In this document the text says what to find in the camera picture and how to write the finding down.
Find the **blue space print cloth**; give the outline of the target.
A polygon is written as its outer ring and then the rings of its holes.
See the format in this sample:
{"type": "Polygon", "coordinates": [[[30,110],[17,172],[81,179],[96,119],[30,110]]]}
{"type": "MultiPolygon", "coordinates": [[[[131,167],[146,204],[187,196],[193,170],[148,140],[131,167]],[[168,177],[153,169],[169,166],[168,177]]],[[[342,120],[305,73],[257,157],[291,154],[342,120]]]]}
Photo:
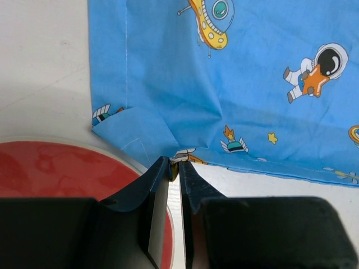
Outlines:
{"type": "Polygon", "coordinates": [[[358,186],[357,1],[89,1],[93,132],[160,156],[358,186]]]}

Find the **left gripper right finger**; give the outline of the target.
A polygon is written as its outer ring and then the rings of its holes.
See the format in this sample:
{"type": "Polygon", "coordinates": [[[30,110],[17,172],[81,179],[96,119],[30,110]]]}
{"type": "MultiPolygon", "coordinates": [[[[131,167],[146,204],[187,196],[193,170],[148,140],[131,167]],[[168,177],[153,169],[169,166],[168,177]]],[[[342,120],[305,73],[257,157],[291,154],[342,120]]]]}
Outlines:
{"type": "Polygon", "coordinates": [[[179,164],[186,268],[357,268],[337,211],[319,197],[226,197],[179,164]]]}

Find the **red teal floral plate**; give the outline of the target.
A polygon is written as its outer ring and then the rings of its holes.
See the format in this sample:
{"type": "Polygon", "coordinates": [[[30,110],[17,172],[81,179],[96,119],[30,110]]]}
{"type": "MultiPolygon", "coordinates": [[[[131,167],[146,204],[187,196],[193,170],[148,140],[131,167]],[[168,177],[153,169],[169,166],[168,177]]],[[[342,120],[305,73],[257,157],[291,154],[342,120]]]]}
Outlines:
{"type": "MultiPolygon", "coordinates": [[[[111,154],[78,145],[48,141],[1,144],[1,199],[94,198],[101,201],[144,173],[111,154]]],[[[172,267],[173,252],[172,219],[167,209],[160,268],[172,267]]]]}

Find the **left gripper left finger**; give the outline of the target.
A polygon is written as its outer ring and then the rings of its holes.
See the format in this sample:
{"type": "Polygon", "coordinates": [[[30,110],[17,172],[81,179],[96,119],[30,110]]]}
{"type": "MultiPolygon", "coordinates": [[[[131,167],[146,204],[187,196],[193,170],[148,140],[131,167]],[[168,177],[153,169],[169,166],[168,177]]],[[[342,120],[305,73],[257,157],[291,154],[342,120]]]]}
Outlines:
{"type": "Polygon", "coordinates": [[[1,199],[2,268],[160,268],[169,159],[111,196],[1,199]]]}

